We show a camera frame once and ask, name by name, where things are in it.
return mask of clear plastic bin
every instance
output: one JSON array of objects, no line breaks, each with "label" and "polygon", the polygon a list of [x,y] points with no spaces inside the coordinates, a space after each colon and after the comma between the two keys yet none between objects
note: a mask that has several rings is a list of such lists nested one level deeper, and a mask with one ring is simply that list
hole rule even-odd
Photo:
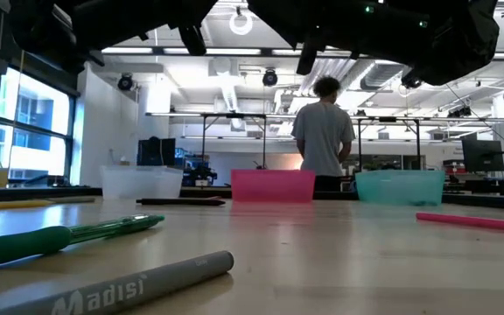
[{"label": "clear plastic bin", "polygon": [[308,203],[314,195],[314,172],[232,170],[233,200]]},{"label": "clear plastic bin", "polygon": [[105,200],[160,198],[180,195],[183,172],[165,166],[103,166],[102,197]]},{"label": "clear plastic bin", "polygon": [[355,174],[361,201],[398,206],[442,203],[444,171],[364,171]]}]

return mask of black pants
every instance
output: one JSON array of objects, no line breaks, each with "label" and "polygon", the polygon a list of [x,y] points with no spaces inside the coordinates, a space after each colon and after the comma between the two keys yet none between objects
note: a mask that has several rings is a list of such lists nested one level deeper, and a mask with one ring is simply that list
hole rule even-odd
[{"label": "black pants", "polygon": [[341,192],[341,178],[334,176],[317,176],[314,181],[315,192]]}]

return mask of teal bin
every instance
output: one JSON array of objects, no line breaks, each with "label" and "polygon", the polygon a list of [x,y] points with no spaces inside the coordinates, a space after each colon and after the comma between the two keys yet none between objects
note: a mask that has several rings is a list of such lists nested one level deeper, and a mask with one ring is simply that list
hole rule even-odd
[{"label": "teal bin", "polygon": [[398,206],[442,203],[444,171],[364,171],[355,174],[359,199]]}]

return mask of gray marker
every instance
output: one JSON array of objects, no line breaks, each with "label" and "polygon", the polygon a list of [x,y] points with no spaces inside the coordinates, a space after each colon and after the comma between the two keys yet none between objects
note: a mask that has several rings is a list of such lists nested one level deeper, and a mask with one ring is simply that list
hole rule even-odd
[{"label": "gray marker", "polygon": [[231,253],[216,252],[18,304],[0,310],[0,315],[114,314],[225,274],[234,264]]}]

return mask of computer monitor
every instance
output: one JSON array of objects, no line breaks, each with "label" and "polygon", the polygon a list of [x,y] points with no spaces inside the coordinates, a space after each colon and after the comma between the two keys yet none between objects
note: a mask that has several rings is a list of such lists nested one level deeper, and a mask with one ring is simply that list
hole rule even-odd
[{"label": "computer monitor", "polygon": [[174,166],[176,139],[159,139],[152,136],[149,140],[140,140],[137,150],[137,165]]},{"label": "computer monitor", "polygon": [[503,172],[501,141],[462,140],[464,164],[468,172]]}]

